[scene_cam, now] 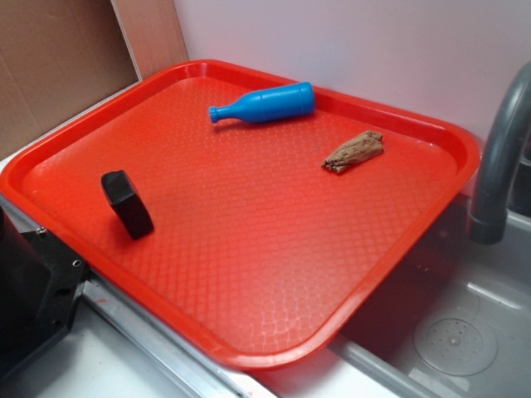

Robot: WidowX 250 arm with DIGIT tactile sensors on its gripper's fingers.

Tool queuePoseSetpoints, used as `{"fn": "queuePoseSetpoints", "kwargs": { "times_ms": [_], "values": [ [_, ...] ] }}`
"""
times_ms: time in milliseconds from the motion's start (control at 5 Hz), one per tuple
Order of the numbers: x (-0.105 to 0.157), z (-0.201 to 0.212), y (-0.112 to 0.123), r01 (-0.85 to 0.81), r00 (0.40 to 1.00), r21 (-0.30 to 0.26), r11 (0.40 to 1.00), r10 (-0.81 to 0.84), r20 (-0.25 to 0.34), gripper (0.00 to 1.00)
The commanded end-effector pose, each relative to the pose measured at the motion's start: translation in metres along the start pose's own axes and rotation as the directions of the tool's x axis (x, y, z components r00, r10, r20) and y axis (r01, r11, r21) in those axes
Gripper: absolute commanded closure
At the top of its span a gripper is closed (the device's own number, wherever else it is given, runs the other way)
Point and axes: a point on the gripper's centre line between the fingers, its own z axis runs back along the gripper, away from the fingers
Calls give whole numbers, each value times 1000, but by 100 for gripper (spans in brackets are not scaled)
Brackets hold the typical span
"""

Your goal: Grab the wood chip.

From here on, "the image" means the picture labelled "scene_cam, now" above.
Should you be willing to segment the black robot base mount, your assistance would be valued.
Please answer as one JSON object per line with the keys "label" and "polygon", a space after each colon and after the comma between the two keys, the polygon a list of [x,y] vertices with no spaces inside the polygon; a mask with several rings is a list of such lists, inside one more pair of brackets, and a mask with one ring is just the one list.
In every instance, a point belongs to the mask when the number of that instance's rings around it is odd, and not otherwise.
{"label": "black robot base mount", "polygon": [[70,332],[86,275],[54,234],[20,232],[1,212],[1,383]]}

